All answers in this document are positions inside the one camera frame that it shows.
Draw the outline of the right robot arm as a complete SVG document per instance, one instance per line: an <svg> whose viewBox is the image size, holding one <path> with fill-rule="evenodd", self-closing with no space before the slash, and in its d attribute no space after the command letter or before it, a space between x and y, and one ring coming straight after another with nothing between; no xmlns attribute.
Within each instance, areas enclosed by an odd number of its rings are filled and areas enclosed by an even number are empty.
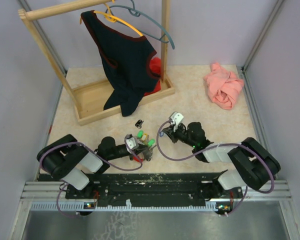
<svg viewBox="0 0 300 240"><path fill-rule="evenodd" d="M271 153L256 139L247 137L240 143L214 143L206 137L200 122L173 124L166 121L161 125L157 136L161 133L173 142L178 141L192 147L192 155L183 158L172 158L158 147L159 152L168 160L180 162L195 157L203 163L232 163L234 170L222 173L213 185L213 192L219 198L225 198L231 189L249 187L259 193L269 194L275 188L275 175L281 165Z"/></svg>

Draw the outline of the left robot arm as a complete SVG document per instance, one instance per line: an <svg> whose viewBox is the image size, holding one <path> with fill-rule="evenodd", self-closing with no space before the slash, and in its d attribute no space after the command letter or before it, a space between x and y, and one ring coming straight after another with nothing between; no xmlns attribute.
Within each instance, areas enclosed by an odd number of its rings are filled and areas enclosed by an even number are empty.
<svg viewBox="0 0 300 240"><path fill-rule="evenodd" d="M116 145L111 136L104 137L93 151L78 142L73 135L67 134L43 148L36 158L40 168L54 180L70 184L76 188L78 195L87 199L93 195L94 186L77 165L94 174L102 174L112 165L109 161L127 156L132 159L148 149L146 144L139 143L137 138L130 134L121 145Z"/></svg>

